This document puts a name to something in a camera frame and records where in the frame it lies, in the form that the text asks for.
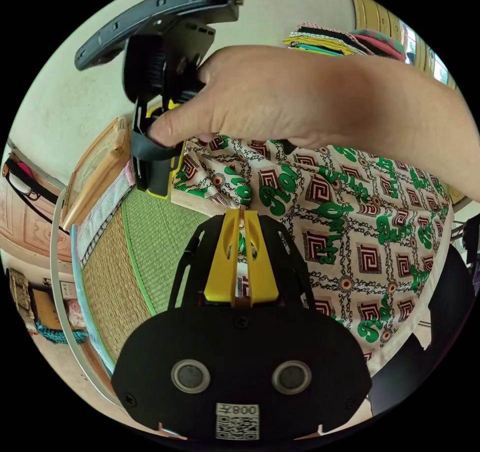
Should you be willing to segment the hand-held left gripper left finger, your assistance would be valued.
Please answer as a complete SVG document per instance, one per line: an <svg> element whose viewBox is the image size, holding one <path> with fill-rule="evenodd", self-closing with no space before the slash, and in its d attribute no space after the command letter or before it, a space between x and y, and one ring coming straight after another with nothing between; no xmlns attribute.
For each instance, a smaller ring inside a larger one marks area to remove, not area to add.
<svg viewBox="0 0 480 452"><path fill-rule="evenodd" d="M240 235L239 209L225 212L209 275L204 288L207 302L234 305L236 297Z"/></svg>

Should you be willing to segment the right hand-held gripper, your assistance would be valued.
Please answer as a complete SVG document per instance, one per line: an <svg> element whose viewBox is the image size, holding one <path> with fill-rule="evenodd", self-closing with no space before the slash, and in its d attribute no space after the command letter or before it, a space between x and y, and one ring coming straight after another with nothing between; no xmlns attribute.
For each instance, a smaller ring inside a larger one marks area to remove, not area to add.
<svg viewBox="0 0 480 452"><path fill-rule="evenodd" d="M193 18L163 20L128 39L123 89L134 104L130 154L136 187L169 198L184 161L186 142L172 147L148 137L157 117L185 104L204 88L198 68L213 45L215 30Z"/></svg>

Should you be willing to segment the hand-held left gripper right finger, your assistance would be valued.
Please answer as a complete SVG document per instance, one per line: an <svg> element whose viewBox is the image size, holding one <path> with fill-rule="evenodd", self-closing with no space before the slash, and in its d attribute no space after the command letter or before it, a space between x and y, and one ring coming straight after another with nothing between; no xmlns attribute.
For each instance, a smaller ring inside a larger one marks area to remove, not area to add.
<svg viewBox="0 0 480 452"><path fill-rule="evenodd" d="M245 211L243 218L250 305L259 307L274 303L279 291L259 215L256 211Z"/></svg>

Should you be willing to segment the person's right hand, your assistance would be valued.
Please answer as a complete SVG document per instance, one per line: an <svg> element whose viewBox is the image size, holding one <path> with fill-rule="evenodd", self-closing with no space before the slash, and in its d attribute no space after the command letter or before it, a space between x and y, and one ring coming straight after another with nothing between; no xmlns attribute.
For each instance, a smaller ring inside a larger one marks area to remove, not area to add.
<svg viewBox="0 0 480 452"><path fill-rule="evenodd" d="M215 135L288 140L306 148L343 146L340 57L273 46L231 46L215 52L198 71L204 87L147 130L155 143Z"/></svg>

